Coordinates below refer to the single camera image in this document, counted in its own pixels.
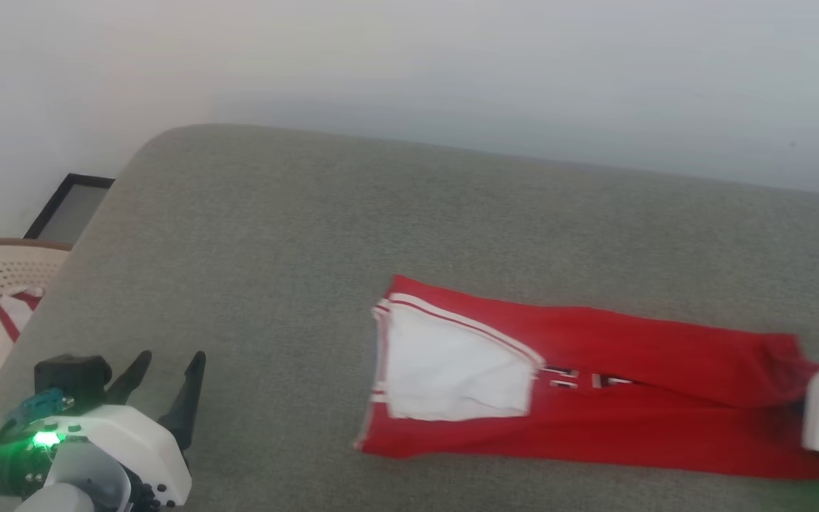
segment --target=gray tablecloth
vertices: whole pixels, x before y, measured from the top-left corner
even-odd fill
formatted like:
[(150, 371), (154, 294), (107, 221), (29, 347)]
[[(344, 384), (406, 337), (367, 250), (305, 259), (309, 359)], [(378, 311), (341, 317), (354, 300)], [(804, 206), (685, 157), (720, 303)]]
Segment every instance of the gray tablecloth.
[(394, 273), (790, 331), (819, 361), (818, 194), (197, 126), (148, 143), (109, 192), (3, 369), (0, 421), (65, 352), (121, 370), (153, 350), (131, 404), (162, 414), (204, 350), (189, 510), (819, 510), (819, 482), (353, 451), (368, 310)]

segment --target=red and white jersey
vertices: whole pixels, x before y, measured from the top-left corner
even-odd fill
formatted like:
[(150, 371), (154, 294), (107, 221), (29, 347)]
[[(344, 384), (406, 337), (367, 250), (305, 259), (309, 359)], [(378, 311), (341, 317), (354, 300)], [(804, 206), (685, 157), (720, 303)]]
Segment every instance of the red and white jersey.
[(396, 276), (355, 447), (819, 479), (790, 334), (481, 299)]

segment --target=folded red shirt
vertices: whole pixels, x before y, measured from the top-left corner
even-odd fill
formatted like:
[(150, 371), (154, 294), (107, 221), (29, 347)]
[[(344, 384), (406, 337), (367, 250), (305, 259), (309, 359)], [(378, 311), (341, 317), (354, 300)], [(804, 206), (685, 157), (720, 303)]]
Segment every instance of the folded red shirt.
[(355, 447), (819, 479), (790, 334), (481, 299), (396, 276)]

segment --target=white fabric panel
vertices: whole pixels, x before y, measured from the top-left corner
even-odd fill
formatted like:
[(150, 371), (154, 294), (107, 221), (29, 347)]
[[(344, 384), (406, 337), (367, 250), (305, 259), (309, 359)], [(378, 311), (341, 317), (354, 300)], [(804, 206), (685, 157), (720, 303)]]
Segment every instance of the white fabric panel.
[(412, 306), (391, 302), (382, 317), (391, 416), (462, 421), (529, 414), (537, 367), (520, 351)]

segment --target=glowing green led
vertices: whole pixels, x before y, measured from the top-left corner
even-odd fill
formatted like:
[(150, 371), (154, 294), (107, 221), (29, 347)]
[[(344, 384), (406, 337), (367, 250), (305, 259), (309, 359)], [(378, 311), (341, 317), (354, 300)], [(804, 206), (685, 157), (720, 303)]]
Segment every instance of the glowing green led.
[(33, 439), (31, 441), (35, 447), (47, 448), (52, 447), (53, 444), (59, 444), (62, 442), (55, 432), (37, 432), (33, 435)]

